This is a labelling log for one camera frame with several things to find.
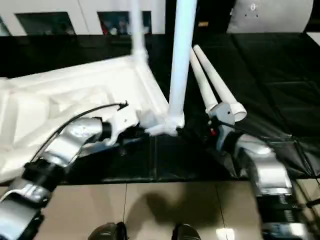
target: beige floor tile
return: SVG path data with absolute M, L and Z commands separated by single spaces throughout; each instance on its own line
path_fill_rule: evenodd
M 176 223 L 194 226 L 203 240 L 223 228 L 214 183 L 128 184 L 124 222 L 130 240 L 170 240 Z
M 315 179 L 298 180 L 299 188 L 297 188 L 297 198 L 300 203 L 306 203 L 308 200 L 316 200 L 320 198 L 320 187 Z M 320 235 L 320 205 L 312 208 L 305 208 L 303 215 L 306 217 L 309 230 Z
M 6 186 L 0 186 L 0 194 L 3 194 L 6 189 L 7 189 Z
M 59 186 L 36 240 L 86 240 L 106 222 L 123 221 L 126 185 Z
M 235 240 L 262 240 L 256 199 L 247 181 L 217 182 L 216 187 L 226 228 Z

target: black mat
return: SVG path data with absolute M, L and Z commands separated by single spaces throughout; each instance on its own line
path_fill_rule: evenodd
M 294 178 L 320 177 L 320 47 L 306 34 L 203 34 L 194 38 L 247 117 L 237 125 L 269 137 Z M 173 39 L 148 36 L 149 65 L 169 98 Z M 2 37 L 0 75 L 19 77 L 130 54 L 129 37 Z M 204 104 L 190 70 L 187 126 L 206 124 Z M 70 184 L 239 179 L 233 159 L 181 137 L 157 136 L 77 160 Z

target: shoe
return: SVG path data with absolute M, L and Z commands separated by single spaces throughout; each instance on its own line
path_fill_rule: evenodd
M 201 240 L 201 238 L 192 226 L 179 224 L 173 230 L 171 240 Z
M 126 225 L 123 222 L 108 222 L 97 227 L 87 240 L 128 240 Z

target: white plastic pipe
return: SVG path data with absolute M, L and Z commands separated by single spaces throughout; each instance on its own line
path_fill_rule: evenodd
M 232 114 L 234 115 L 234 120 L 236 122 L 241 121 L 247 115 L 247 111 L 244 106 L 239 103 L 232 92 L 229 90 L 225 82 L 222 80 L 220 75 L 217 73 L 214 66 L 212 66 L 211 62 L 204 54 L 202 49 L 195 45 L 193 50 L 198 57 L 201 65 L 203 66 L 206 74 L 208 75 L 209 79 L 211 80 L 216 92 L 218 93 L 219 97 L 221 98 L 222 102 L 228 103 L 231 106 Z
M 208 113 L 218 104 L 218 101 L 192 48 L 190 49 L 190 63 L 204 101 L 205 112 Z
M 132 34 L 132 55 L 137 61 L 147 61 L 147 50 L 145 48 L 145 35 L 143 31 L 142 12 L 139 0 L 131 0 L 131 11 L 129 20 Z
M 169 118 L 184 119 L 184 102 L 197 0 L 177 0 L 171 69 Z

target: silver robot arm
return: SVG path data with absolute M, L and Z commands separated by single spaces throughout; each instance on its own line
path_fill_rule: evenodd
M 119 134 L 138 124 L 129 106 L 118 110 L 109 122 L 100 118 L 78 118 L 68 124 L 24 168 L 0 198 L 0 240 L 32 240 L 44 216 L 41 213 L 53 191 L 70 171 L 83 145 L 106 141 L 115 143 Z
M 229 104 L 220 103 L 209 113 L 210 124 L 217 127 L 216 149 L 234 156 L 251 181 L 266 240 L 311 240 L 300 221 L 300 207 L 293 195 L 285 166 L 264 141 L 235 132 Z

